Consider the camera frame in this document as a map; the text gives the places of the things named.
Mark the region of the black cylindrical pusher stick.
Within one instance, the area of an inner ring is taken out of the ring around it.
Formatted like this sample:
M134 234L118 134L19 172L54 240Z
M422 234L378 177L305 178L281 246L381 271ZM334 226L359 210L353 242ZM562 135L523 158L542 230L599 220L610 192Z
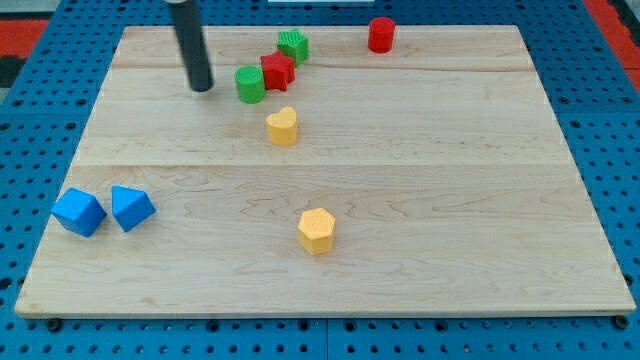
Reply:
M196 0L167 0L190 88L207 92L214 87L214 77L205 43Z

